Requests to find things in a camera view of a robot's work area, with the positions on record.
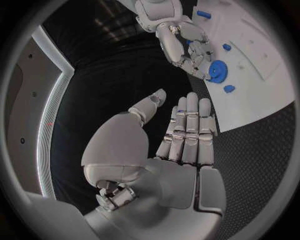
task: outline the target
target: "blue part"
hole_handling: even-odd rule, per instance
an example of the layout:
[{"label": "blue part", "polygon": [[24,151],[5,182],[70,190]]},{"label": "blue part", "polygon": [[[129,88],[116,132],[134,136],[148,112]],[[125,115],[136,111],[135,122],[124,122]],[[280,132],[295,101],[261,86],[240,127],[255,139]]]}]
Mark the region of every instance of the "blue part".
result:
[{"label": "blue part", "polygon": [[230,51],[231,50],[231,46],[229,44],[223,44],[223,48],[227,51]]},{"label": "blue part", "polygon": [[209,82],[220,84],[224,82],[228,74],[228,68],[225,62],[221,60],[213,61],[209,67]]},{"label": "blue part", "polygon": [[234,91],[235,89],[236,89],[236,87],[235,87],[235,86],[232,86],[232,85],[226,85],[226,86],[224,87],[224,91],[225,91],[227,94],[231,93],[231,92]]},{"label": "blue part", "polygon": [[201,17],[204,17],[206,19],[211,19],[212,18],[212,15],[208,12],[205,12],[205,11],[197,11],[197,15],[201,16]]}]

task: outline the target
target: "glowing light strip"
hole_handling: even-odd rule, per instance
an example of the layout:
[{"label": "glowing light strip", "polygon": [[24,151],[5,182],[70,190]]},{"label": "glowing light strip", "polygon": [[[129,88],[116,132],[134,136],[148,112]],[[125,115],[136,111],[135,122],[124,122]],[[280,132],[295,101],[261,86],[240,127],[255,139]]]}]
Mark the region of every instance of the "glowing light strip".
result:
[{"label": "glowing light strip", "polygon": [[56,198],[50,169],[50,149],[53,123],[67,89],[74,75],[74,68],[60,53],[41,26],[33,33],[32,38],[46,56],[61,70],[44,106],[37,133],[36,168],[41,193],[44,197]]}]

